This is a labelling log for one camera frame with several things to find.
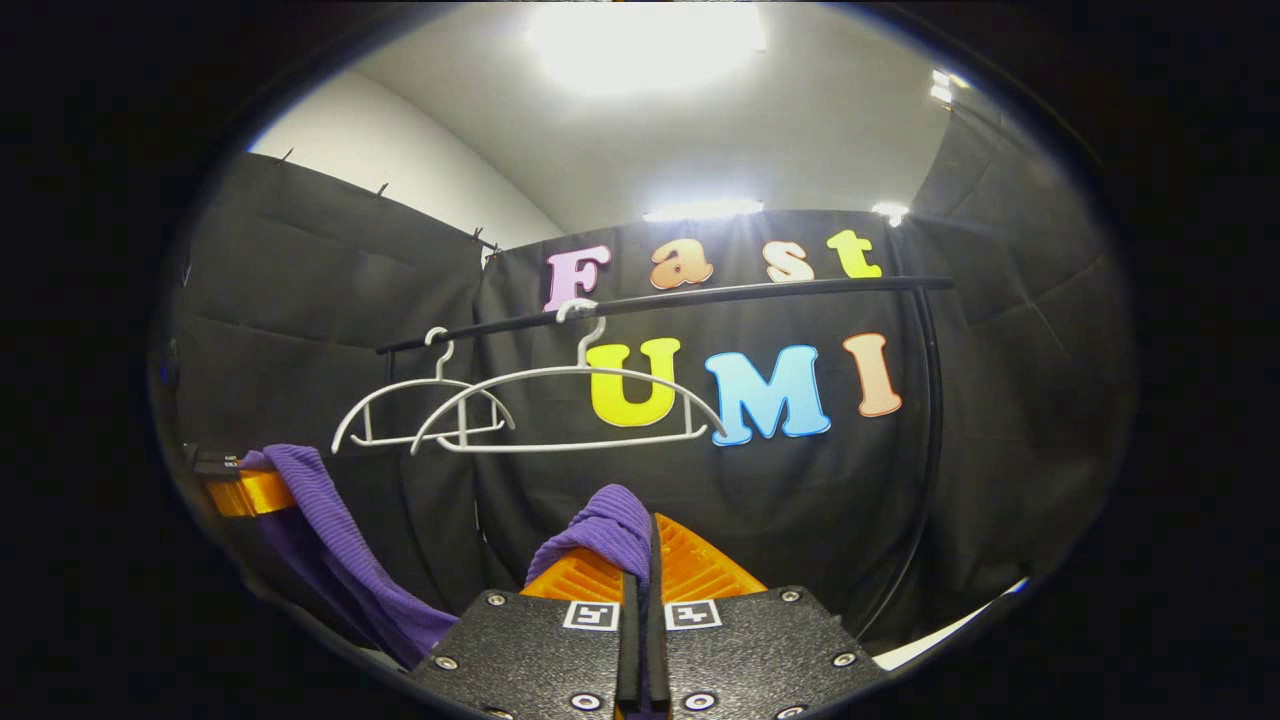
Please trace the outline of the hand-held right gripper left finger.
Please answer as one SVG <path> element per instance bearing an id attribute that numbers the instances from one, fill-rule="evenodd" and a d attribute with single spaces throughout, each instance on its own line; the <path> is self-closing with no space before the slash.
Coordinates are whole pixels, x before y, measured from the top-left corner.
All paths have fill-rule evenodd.
<path id="1" fill-rule="evenodd" d="M 410 679 L 471 719 L 625 719 L 641 707 L 639 580 L 571 550 L 524 591 L 484 591 Z"/>

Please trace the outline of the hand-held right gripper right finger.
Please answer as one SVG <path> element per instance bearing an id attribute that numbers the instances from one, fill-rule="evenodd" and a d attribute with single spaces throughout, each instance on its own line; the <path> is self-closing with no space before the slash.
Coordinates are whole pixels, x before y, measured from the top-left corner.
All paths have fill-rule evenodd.
<path id="1" fill-rule="evenodd" d="M 805 587 L 768 587 L 673 519 L 652 519 L 645 692 L 658 719 L 831 717 L 884 669 Z"/>

